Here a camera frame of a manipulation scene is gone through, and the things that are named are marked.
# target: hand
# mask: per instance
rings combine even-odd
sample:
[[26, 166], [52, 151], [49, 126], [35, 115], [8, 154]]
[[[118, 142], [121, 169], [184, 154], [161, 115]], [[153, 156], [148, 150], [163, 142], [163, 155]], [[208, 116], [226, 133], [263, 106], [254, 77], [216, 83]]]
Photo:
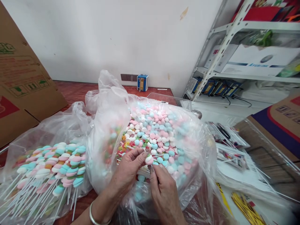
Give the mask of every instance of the hand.
[[151, 194], [154, 207], [164, 225], [187, 224], [179, 205], [175, 180], [163, 165], [150, 168]]
[[135, 148], [123, 155], [108, 185], [108, 188], [114, 190], [120, 199], [123, 199], [132, 188], [138, 170], [145, 165], [147, 155], [148, 153], [142, 148]]

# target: stain on wall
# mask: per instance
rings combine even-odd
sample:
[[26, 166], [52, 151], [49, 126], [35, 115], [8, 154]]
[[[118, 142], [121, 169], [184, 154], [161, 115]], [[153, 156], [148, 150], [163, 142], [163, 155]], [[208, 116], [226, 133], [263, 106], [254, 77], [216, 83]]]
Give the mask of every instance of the stain on wall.
[[188, 13], [188, 7], [180, 15], [180, 20], [182, 20], [187, 15], [187, 13]]

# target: electrical outlet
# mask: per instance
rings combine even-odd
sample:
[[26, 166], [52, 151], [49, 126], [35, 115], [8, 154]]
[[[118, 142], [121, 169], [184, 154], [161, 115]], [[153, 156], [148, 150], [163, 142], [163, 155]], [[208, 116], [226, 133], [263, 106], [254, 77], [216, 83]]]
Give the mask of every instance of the electrical outlet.
[[138, 75], [134, 75], [134, 74], [121, 74], [121, 80], [123, 81], [138, 81]]
[[137, 82], [138, 81], [138, 75], [132, 75], [132, 81]]
[[128, 81], [132, 81], [132, 80], [131, 80], [131, 75], [130, 75], [130, 74], [127, 74], [126, 76], [127, 76], [127, 80], [128, 80]]

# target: shelving unit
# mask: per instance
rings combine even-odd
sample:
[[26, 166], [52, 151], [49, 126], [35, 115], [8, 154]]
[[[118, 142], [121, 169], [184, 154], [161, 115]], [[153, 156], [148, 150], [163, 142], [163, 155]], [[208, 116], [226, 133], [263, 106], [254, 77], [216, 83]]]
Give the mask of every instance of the shelving unit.
[[[196, 67], [196, 71], [206, 74], [208, 69], [205, 67]], [[262, 76], [255, 76], [255, 75], [219, 73], [216, 71], [213, 72], [213, 77], [300, 83], [300, 77], [272, 77], [272, 76], [262, 77]]]
[[[214, 103], [221, 105], [229, 106], [238, 106], [238, 107], [249, 107], [249, 103], [246, 103], [239, 99], [229, 99], [221, 97], [209, 97], [207, 95], [201, 95], [203, 88], [207, 84], [210, 78], [233, 78], [233, 79], [250, 79], [250, 80], [263, 80], [263, 81], [276, 81], [276, 82], [288, 82], [288, 83], [300, 83], [300, 77], [273, 77], [273, 76], [256, 76], [253, 75], [241, 75], [241, 74], [230, 74], [230, 73], [218, 73], [214, 71], [215, 67], [218, 65], [221, 57], [224, 55], [225, 50], [227, 49], [229, 43], [237, 32], [248, 31], [248, 30], [269, 30], [271, 29], [274, 33], [293, 33], [300, 34], [300, 25], [296, 22], [257, 22], [257, 21], [243, 21], [246, 14], [248, 13], [251, 5], [254, 0], [245, 0], [241, 6], [238, 14], [236, 15], [232, 23], [228, 23], [217, 28], [212, 28], [208, 37], [206, 39], [205, 45], [199, 55], [196, 66], [192, 72], [191, 78], [193, 77], [196, 71], [203, 74], [203, 80], [199, 84], [195, 94], [190, 94], [187, 91], [185, 92], [186, 96], [193, 102], [201, 103]], [[211, 63], [209, 68], [204, 68], [206, 58], [210, 54], [211, 49], [214, 47], [218, 39], [223, 39], [221, 46], [219, 48], [216, 57]], [[271, 104], [249, 101], [252, 104], [252, 108], [263, 109]]]

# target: candy pile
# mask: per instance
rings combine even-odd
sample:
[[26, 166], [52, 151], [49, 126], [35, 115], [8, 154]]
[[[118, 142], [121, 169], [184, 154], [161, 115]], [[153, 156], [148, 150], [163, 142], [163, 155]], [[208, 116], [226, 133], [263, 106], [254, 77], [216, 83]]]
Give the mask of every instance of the candy pile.
[[34, 224], [43, 215], [49, 215], [59, 202], [55, 220], [66, 191], [67, 204], [73, 192], [75, 211], [78, 186], [83, 183], [85, 173], [85, 151], [85, 146], [71, 141], [70, 144], [61, 142], [53, 147], [38, 148], [32, 155], [27, 152], [26, 160], [20, 157], [15, 165], [19, 166], [17, 177], [0, 196], [1, 199], [10, 190], [4, 200], [10, 199], [1, 206], [7, 209], [0, 215], [6, 214], [0, 223], [8, 216], [12, 220], [27, 216], [24, 224], [30, 219]]
[[131, 117], [118, 147], [117, 163], [131, 149], [143, 148], [149, 154], [145, 160], [146, 166], [138, 172], [138, 181], [147, 181], [149, 178], [147, 165], [162, 164], [177, 185], [181, 185], [191, 168], [198, 164], [196, 157], [184, 150], [184, 142], [195, 142], [188, 136], [188, 121], [171, 110], [162, 110], [161, 107], [151, 107], [149, 104], [139, 104]]

